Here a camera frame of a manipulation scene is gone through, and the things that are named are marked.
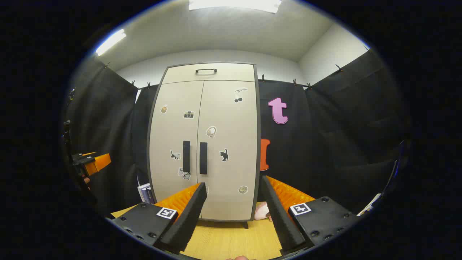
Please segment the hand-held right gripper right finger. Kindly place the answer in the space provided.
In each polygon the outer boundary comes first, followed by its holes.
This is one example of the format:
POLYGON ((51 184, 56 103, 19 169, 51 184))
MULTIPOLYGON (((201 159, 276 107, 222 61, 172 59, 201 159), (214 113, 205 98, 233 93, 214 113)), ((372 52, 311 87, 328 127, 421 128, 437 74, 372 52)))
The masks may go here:
POLYGON ((282 255, 325 244, 360 220, 357 214, 328 196, 314 199, 266 175, 260 177, 260 189, 282 246, 282 255))

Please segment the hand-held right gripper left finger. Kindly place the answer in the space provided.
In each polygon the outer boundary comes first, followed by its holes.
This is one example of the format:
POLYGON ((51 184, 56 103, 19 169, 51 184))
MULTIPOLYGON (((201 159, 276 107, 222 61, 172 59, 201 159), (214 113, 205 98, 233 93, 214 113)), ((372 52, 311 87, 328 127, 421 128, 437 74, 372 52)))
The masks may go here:
POLYGON ((155 204, 139 203, 112 223, 151 247, 178 254, 187 247, 206 198, 201 182, 155 204))

